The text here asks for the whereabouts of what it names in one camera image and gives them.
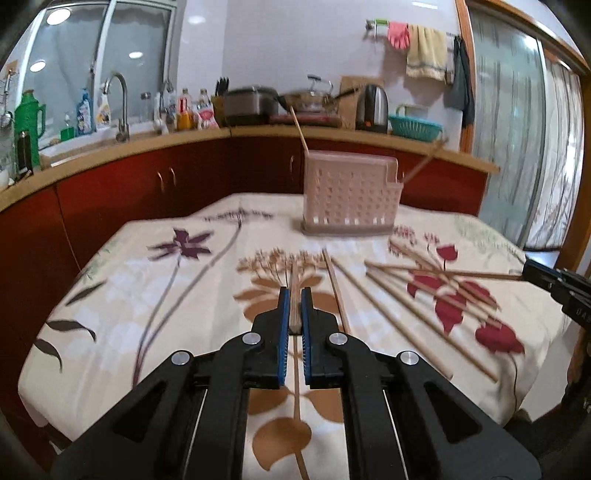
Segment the wooden chopstick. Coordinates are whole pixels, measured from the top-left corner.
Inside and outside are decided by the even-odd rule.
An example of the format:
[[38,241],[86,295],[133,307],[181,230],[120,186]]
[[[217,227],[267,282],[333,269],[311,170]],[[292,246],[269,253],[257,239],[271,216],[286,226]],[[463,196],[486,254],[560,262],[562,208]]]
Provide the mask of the wooden chopstick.
[[335,302],[337,303],[339,317],[341,318],[342,332],[346,334],[351,334],[351,328],[349,328],[348,315],[346,315],[344,301],[342,301],[341,289],[339,289],[338,278],[335,275],[335,267],[332,265],[331,255],[329,255],[328,250],[325,248],[322,249],[322,257],[324,257],[325,265],[327,266],[327,270],[329,273],[329,281],[331,281],[332,291],[334,291],[335,294]]
[[429,275],[442,280],[445,284],[454,287],[459,293],[465,296],[475,305],[491,307],[495,310],[500,310],[498,304],[490,297],[484,295],[475,287],[462,286],[459,280],[456,280],[454,275],[446,270],[442,270],[438,265],[428,258],[421,256],[419,253],[412,250],[403,244],[396,243],[394,240],[389,240],[389,247],[392,251],[397,251],[401,255],[414,261],[415,266],[394,266],[391,270],[406,270],[414,274]]
[[[438,265],[438,267],[443,270],[442,265],[438,264],[436,261],[434,261],[430,258],[428,258],[428,259],[430,261],[436,263]],[[402,265],[402,266],[415,266],[415,263],[413,260],[411,260],[411,263],[409,265]],[[418,289],[423,290],[426,293],[429,293],[430,295],[432,295],[434,298],[437,298],[438,300],[445,301],[450,306],[455,306],[457,308],[462,307],[465,313],[470,314],[475,319],[477,319],[479,322],[487,324],[487,325],[491,325],[495,328],[501,328],[503,325],[502,320],[497,315],[497,310],[495,310],[491,307],[487,307],[486,305],[484,305],[484,306],[475,305],[470,300],[467,300],[465,298],[465,296],[462,295],[461,293],[459,293],[454,287],[445,284],[442,280],[440,280],[438,278],[435,278],[435,277],[432,277],[429,275],[421,275],[421,274],[417,275],[414,273],[409,273],[409,272],[404,272],[404,271],[402,271],[402,272],[395,271],[394,273],[387,273],[387,274],[389,274],[391,276],[400,277],[400,278],[402,278],[403,275],[407,275],[413,286],[416,286]],[[470,285],[471,287],[475,287],[480,292],[482,292],[484,295],[491,298],[491,296],[488,295],[486,292],[484,292],[480,286],[466,284],[462,280],[459,280],[459,281],[461,282],[462,286]]]
[[356,280],[353,274],[349,272],[345,266],[342,266],[342,264],[339,263],[337,259],[331,255],[328,255],[328,260],[332,266],[337,267],[339,271],[341,271],[342,274],[346,276],[346,279],[348,279],[349,282],[351,282],[353,286],[355,286],[356,289],[358,289],[360,293],[362,293],[363,296],[365,296],[367,300],[376,307],[377,311],[379,311],[384,316],[384,318],[388,319],[394,325],[394,327],[400,331],[401,335],[403,335],[408,340],[408,342],[410,342],[418,350],[418,352],[430,362],[433,367],[435,367],[448,380],[453,379],[454,373],[452,369],[445,362],[443,362],[442,359],[434,351],[432,351],[411,328],[407,327],[400,319],[394,317],[394,315],[386,308],[386,305],[379,301],[372,293],[370,293],[370,290],[363,286],[359,280]]
[[447,278],[474,278],[474,279],[489,279],[489,280],[503,280],[503,281],[524,281],[521,274],[511,273],[492,273],[492,272],[474,272],[463,270],[438,270],[427,269],[422,267],[410,267],[402,265],[386,265],[370,261],[364,262],[367,267],[377,268],[387,273],[394,273],[395,271],[404,271],[415,274],[430,274],[430,275],[444,275]]
[[290,320],[288,330],[290,335],[301,334],[301,313],[300,313],[300,273],[297,262],[291,263],[290,267]]
[[409,183],[413,180],[434,158],[435,156],[446,146],[448,143],[448,137],[442,137],[437,139],[433,142],[432,148],[430,152],[417,164],[415,165],[409,172],[406,172],[402,182],[404,184]]
[[303,130],[301,130],[301,124],[300,124],[300,121],[298,121],[298,119],[297,119],[297,114],[294,111],[293,106],[290,106],[290,115],[291,115],[291,118],[294,120],[295,128],[297,128],[297,133],[300,136],[301,145],[304,147],[304,154],[306,156],[308,156],[308,155],[310,155],[310,150],[308,149],[308,143],[307,143],[307,140],[304,138],[304,132],[303,132]]
[[388,292],[394,299],[402,304],[408,311],[412,312],[417,318],[423,321],[432,331],[434,331],[439,337],[456,349],[462,356],[470,361],[478,370],[484,373],[494,383],[499,381],[499,375],[490,367],[488,367],[483,361],[473,355],[467,348],[465,348],[459,341],[451,338],[444,332],[443,329],[437,327],[428,317],[428,315],[422,312],[416,307],[411,300],[408,300],[401,291],[394,289],[394,286],[383,280],[373,270],[368,270],[366,276],[370,278],[374,283],[379,285],[384,291]]

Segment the red kitchen cabinets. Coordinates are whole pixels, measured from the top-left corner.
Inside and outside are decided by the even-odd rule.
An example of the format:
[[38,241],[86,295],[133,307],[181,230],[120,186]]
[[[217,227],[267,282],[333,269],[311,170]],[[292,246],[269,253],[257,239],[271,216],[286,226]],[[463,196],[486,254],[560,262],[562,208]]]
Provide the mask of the red kitchen cabinets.
[[190,215],[233,193],[298,193],[304,144],[236,136],[130,156],[99,151],[1,195],[1,408],[20,415],[17,379],[33,338],[82,266],[130,220]]

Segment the pink perforated utensil holder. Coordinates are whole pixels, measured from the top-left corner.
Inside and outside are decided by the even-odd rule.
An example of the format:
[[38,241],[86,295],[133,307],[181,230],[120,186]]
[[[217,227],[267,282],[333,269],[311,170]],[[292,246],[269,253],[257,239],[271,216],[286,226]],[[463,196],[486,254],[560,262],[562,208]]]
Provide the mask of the pink perforated utensil holder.
[[308,151],[304,157],[304,232],[390,234],[404,189],[398,166],[394,157]]

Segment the floral tablecloth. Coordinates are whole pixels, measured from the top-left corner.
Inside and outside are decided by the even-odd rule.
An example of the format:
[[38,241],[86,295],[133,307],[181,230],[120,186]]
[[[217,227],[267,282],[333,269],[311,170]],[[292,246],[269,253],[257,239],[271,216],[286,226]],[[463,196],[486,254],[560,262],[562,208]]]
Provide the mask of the floral tablecloth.
[[539,479],[505,428],[567,328],[470,215],[314,238],[290,197],[131,221],[87,261],[19,393],[52,479]]

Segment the glass sliding door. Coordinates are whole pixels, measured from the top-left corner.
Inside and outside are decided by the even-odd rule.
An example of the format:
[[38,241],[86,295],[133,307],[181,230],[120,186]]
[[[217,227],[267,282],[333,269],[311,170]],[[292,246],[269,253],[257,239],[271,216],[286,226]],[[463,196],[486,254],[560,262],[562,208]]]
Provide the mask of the glass sliding door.
[[471,62],[471,153],[498,168],[480,218],[529,252],[586,270],[590,239],[590,65],[509,1],[459,1]]

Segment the wooden cutting board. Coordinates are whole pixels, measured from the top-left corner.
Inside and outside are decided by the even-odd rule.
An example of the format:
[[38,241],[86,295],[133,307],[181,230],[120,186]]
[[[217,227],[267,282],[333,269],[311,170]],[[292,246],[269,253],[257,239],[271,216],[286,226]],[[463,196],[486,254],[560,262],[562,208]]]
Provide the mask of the wooden cutting board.
[[[339,83],[339,93],[349,90],[354,87],[365,87],[367,84],[375,84],[381,87],[385,87],[385,81],[382,77],[365,77],[365,76],[353,76],[344,75],[341,77],[341,83]],[[342,120],[342,129],[353,130],[356,128],[356,103],[361,91],[356,91],[351,96],[343,98],[339,102],[339,118]]]

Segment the black rice cooker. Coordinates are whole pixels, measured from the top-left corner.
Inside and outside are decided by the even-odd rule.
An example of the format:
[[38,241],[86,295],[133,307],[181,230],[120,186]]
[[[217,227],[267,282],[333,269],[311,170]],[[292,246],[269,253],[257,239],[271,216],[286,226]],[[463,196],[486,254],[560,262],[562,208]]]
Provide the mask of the black rice cooker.
[[252,85],[228,90],[223,95],[223,110],[229,127],[269,125],[279,113],[279,94],[270,87]]

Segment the red white snack bag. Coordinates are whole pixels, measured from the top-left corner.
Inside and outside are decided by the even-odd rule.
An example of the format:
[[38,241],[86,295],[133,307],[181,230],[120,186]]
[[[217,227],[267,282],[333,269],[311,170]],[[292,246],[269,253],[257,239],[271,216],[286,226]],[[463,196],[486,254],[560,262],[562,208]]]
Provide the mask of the red white snack bag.
[[218,129],[214,108],[211,105],[196,108],[193,112],[193,121],[197,130]]

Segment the yellow hanging towel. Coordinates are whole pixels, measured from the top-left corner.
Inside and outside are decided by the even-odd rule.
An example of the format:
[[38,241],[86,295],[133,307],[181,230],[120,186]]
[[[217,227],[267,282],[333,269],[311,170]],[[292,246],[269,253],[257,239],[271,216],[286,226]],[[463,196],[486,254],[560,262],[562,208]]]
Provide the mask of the yellow hanging towel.
[[409,33],[408,77],[444,82],[448,61],[447,33],[420,25],[410,25]]

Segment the blue detergent bottle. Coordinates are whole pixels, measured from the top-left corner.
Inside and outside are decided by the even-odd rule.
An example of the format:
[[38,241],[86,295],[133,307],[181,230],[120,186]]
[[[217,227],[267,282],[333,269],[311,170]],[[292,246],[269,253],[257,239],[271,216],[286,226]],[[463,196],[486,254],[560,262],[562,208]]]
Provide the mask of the blue detergent bottle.
[[84,136],[93,132],[93,102],[87,88],[81,90],[81,99],[76,108],[76,135]]

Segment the green soap dispenser bottle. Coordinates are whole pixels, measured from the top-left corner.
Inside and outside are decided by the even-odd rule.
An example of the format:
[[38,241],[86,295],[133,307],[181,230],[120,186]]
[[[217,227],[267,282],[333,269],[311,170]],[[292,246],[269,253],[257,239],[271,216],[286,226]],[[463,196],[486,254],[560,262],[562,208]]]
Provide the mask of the green soap dispenser bottle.
[[65,142],[76,137],[76,129],[72,124],[72,120],[68,114],[64,115],[64,125],[60,130],[60,141]]

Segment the stainless steel sink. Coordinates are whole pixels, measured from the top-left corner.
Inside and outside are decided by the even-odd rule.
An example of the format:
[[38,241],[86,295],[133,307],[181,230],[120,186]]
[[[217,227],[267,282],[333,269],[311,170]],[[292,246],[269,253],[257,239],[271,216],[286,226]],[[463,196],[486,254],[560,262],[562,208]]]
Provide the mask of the stainless steel sink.
[[69,161],[73,157],[77,157],[95,150],[127,145],[135,141],[151,139],[158,136],[159,134],[156,132],[144,132],[131,135],[130,138],[125,142],[119,142],[115,138],[105,138],[102,140],[93,141],[90,137],[80,137],[73,140],[68,140],[63,143],[49,146],[40,151],[39,158],[41,169],[50,169],[53,166]]

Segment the green thermos jug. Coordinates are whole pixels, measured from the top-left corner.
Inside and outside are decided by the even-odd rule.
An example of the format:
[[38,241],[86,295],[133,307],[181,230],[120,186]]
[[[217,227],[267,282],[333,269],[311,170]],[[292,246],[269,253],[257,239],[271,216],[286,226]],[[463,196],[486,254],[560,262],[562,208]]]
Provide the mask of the green thermos jug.
[[18,139],[22,132],[28,134],[32,166],[37,168],[40,166],[39,138],[45,134],[46,105],[35,98],[33,89],[28,89],[22,93],[14,115],[15,138]]

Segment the aluminium sliding window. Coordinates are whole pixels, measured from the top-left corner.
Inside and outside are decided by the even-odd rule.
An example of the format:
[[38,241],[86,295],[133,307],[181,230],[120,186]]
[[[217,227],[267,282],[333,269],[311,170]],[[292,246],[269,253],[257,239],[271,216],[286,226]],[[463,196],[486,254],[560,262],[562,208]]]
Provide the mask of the aluminium sliding window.
[[111,122],[147,123],[156,96],[169,80],[176,20],[171,1],[53,1],[24,35],[17,91],[33,89],[46,105],[45,134],[60,134],[64,115],[74,125],[81,90],[96,113],[108,94]]

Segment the wall towel rail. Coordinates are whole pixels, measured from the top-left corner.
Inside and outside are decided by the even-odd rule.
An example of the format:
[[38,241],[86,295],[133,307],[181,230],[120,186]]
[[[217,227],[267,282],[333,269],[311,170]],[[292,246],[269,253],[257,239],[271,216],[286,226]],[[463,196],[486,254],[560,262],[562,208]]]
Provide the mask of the wall towel rail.
[[[385,19],[370,19],[370,20],[366,21],[366,30],[368,32],[373,32],[375,34],[375,36],[377,36],[380,32],[384,31],[384,33],[386,34],[386,40],[387,40],[388,44],[390,45],[390,43],[387,39],[388,25],[390,22],[391,21],[385,20]],[[452,35],[448,32],[446,32],[446,33],[447,33],[447,40],[448,40],[448,61],[447,61],[447,68],[446,68],[446,77],[445,77],[445,81],[443,83],[445,83],[446,85],[451,85],[452,81],[454,79],[453,52],[454,52],[454,38],[456,36]],[[394,49],[394,50],[406,55],[406,67],[407,67],[408,49],[404,50],[404,51],[399,51],[399,50]]]

